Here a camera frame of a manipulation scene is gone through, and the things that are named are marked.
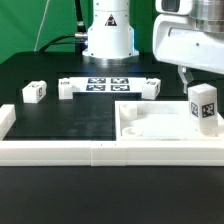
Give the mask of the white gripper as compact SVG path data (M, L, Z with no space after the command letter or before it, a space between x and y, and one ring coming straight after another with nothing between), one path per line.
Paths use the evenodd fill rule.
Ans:
M155 6L153 54L179 65L184 93L194 80L189 68L224 74L224 0L156 0Z

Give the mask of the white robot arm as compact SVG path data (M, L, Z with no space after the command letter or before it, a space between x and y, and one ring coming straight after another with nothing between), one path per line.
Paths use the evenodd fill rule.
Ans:
M101 65L134 60L130 0L93 0L93 23L83 59ZM160 62L174 64L184 84L192 68L224 75L224 0L156 0L159 16L152 50Z

